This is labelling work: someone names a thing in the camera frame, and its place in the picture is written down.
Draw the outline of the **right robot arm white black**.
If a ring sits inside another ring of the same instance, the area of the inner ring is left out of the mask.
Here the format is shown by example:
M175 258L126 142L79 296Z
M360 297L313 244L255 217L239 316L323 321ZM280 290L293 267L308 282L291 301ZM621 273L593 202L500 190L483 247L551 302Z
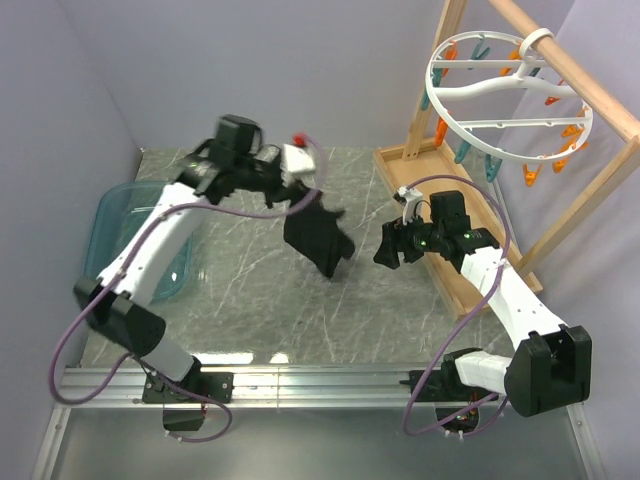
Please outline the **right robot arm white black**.
M383 225L375 263L397 269L427 253L439 254L489 298L515 350L511 358L474 348L446 355L435 375L442 391L455 400L475 387L499 393L523 417L587 400L590 335L581 326L568 326L539 300L503 258L489 230L472 228L462 193L438 192L425 200L419 190L401 187L394 197L403 215ZM431 208L430 221L420 215L424 203Z

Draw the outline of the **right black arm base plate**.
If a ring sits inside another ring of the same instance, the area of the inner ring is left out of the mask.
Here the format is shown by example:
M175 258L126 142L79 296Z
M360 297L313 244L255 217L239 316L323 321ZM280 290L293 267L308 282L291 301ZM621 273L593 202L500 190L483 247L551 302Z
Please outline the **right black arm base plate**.
M418 386L422 374L423 371L411 370L408 372L405 379L399 381L399 384L407 387L410 393L413 393ZM445 402L451 400L452 398L453 396L445 386L444 375L442 374L440 369L436 369L429 374L424 385L419 389L415 402Z

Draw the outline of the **white round clip hanger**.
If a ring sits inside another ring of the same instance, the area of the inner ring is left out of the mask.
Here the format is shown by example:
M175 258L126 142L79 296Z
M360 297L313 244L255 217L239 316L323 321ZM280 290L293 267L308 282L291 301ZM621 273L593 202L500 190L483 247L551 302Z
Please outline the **white round clip hanger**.
M426 97L429 105L441 117L448 128L455 132L461 140L478 150L504 161L519 164L547 164L559 162L583 148L591 134L594 112L585 100L581 101L581 109L573 117L538 117L524 119L480 119L458 120L447 109L451 102L463 102L487 94L505 93L509 91L524 91L542 94L557 99L576 99L577 92L566 82L553 84L531 72L548 66L548 62L533 51L535 42L552 39L554 34L546 28L538 28L524 38L495 31L467 31L455 34L442 41L433 51L425 70ZM516 56L502 59L462 59L457 58L457 47L460 44L477 40L484 43L487 40L510 44L516 48ZM505 75L499 73L488 79L480 80L463 86L446 87L442 84L447 70L506 70ZM487 143L479 137L483 129L508 130L526 128L556 128L572 127L574 132L567 146L557 153L524 155L512 153L508 150Z

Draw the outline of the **black striped underwear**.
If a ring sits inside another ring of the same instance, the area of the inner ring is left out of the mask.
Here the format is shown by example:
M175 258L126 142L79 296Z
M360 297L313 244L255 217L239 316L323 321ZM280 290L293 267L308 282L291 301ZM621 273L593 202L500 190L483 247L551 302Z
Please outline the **black striped underwear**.
M310 260L325 278L331 279L340 261L351 259L355 253L354 241L338 225L344 214L344 209L327 210L323 192L319 191L308 206L287 216L284 222L284 241Z

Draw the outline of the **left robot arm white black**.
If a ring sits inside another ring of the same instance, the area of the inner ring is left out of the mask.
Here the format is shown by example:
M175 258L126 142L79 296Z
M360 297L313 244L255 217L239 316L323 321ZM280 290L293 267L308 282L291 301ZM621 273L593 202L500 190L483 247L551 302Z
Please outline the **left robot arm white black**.
M225 115L213 137L181 161L140 229L94 280L74 292L89 327L166 379L166 390L189 402L207 393L201 363L172 340L165 321L149 311L165 271L207 212L237 190L259 192L267 204L315 170L306 140L265 144L259 125Z

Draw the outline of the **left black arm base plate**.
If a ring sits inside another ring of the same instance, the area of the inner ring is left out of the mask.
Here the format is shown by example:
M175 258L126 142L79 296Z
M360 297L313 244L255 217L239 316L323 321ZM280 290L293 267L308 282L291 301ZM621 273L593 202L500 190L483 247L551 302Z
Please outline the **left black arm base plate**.
M206 397L227 404L231 402L234 374L231 372L199 372L194 382L174 385L164 376L152 372L146 378L142 402L144 404L197 403Z

